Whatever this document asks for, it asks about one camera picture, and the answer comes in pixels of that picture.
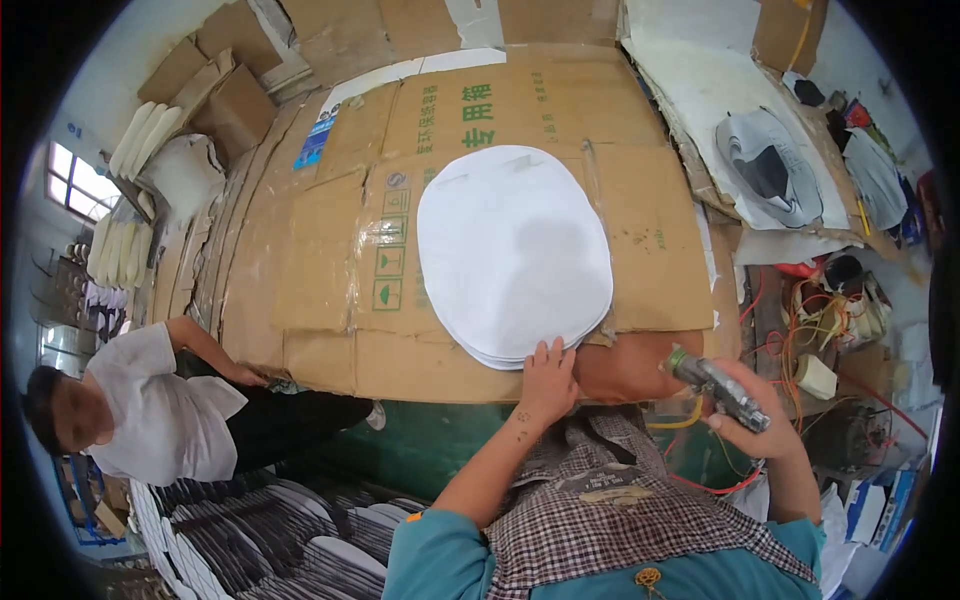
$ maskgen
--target paper stack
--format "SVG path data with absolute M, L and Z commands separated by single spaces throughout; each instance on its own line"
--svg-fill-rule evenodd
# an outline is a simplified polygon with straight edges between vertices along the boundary
M 550 154 L 494 146 L 448 164 L 417 213 L 423 282 L 438 319 L 478 361 L 523 368 L 541 340 L 574 347 L 610 309 L 607 236 Z

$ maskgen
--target short black hair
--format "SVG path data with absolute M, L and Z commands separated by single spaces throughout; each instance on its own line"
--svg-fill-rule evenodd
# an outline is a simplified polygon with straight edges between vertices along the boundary
M 57 382 L 66 375 L 60 370 L 40 365 L 30 373 L 27 393 L 23 395 L 23 414 L 34 429 L 40 444 L 51 456 L 68 454 L 57 439 L 54 429 L 53 395 Z

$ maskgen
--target plaid apron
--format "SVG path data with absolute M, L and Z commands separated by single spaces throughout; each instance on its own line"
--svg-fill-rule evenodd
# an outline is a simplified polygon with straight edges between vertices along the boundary
M 762 523 L 669 477 L 633 407 L 586 407 L 551 427 L 485 531 L 496 557 L 488 600 L 659 562 L 744 548 L 815 583 Z

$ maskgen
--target power tool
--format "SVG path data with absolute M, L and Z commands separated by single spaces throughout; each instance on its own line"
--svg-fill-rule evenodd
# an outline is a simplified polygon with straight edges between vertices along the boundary
M 674 344 L 664 365 L 671 375 L 690 384 L 695 394 L 712 397 L 717 413 L 733 417 L 754 433 L 763 433 L 770 426 L 770 418 L 763 414 L 756 400 L 713 361 L 690 356 Z

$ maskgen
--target sneaker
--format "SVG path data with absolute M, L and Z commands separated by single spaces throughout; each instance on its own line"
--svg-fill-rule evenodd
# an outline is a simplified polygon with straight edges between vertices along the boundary
M 367 415 L 367 425 L 373 431 L 382 431 L 387 426 L 387 412 L 383 410 L 383 403 L 380 400 L 373 401 L 373 410 Z

